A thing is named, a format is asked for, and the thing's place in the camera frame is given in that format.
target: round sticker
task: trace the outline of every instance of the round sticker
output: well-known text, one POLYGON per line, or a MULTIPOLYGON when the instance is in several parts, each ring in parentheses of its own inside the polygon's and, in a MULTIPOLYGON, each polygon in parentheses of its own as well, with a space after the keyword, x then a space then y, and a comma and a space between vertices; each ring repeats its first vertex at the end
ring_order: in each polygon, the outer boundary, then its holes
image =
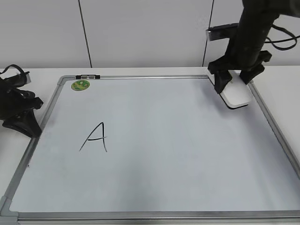
POLYGON ((86 80, 79 80, 75 81, 72 85, 71 88, 73 90, 79 91, 79 90, 85 90, 90 86, 90 82, 86 80))

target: white wall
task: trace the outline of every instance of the white wall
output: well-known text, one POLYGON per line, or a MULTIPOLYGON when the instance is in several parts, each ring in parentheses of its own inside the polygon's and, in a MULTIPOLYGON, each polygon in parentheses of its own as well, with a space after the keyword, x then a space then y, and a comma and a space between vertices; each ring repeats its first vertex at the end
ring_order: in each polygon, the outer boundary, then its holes
POLYGON ((93 67, 202 65, 212 0, 81 0, 93 67))
MULTIPOLYGON (((211 26, 237 23, 242 0, 214 0, 211 26)), ((201 66, 213 0, 80 0, 93 67, 201 66)), ((78 0, 0 0, 0 68, 90 67, 78 0)), ((300 19, 275 24, 300 34, 300 19)), ((287 38, 272 30, 273 40, 287 38)), ((227 40, 207 44, 204 65, 227 40)), ((300 65, 300 45, 266 65, 300 65)))
POLYGON ((89 67, 77 0, 1 0, 0 68, 89 67))

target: black robotic arm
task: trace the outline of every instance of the black robotic arm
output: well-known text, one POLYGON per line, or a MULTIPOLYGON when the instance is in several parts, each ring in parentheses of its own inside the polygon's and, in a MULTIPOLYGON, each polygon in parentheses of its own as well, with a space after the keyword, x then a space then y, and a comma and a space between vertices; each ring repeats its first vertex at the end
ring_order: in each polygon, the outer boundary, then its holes
POLYGON ((262 62, 268 62, 272 55, 261 50, 280 15, 300 17, 300 0, 243 0, 243 5, 238 24, 208 29, 210 40, 230 39, 225 55, 208 66, 218 94, 232 79, 229 70, 241 70, 245 84, 264 71, 262 62))

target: white table surface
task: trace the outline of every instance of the white table surface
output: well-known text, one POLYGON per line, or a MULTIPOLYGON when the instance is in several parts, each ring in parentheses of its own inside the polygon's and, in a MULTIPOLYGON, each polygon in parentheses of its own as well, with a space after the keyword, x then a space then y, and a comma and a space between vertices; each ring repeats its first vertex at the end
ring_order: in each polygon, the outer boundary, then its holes
MULTIPOLYGON (((40 110, 35 111, 39 121, 53 94, 58 79, 63 75, 100 74, 100 75, 198 75, 207 74, 205 67, 174 68, 60 68, 28 69, 32 83, 24 87, 31 90, 44 101, 40 110)), ((300 156, 300 104, 297 91, 300 82, 299 66, 266 67, 263 74, 255 78, 261 96, 280 126, 283 134, 297 156, 300 156)), ((15 75, 11 69, 3 77, 15 75)), ((22 158, 29 138, 13 130, 0 127, 0 196, 5 190, 22 158)))

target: whiteboard eraser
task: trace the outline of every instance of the whiteboard eraser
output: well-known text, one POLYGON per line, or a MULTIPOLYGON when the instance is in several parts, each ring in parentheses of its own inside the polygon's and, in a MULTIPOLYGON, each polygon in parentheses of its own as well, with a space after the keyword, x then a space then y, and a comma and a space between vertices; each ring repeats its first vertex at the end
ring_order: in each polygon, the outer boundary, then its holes
MULTIPOLYGON (((236 109, 247 106, 252 101, 252 93, 249 87, 240 79, 240 76, 234 71, 229 71, 232 80, 225 86, 220 93, 221 98, 228 108, 236 109)), ((208 73, 208 78, 215 85, 214 75, 208 73)))

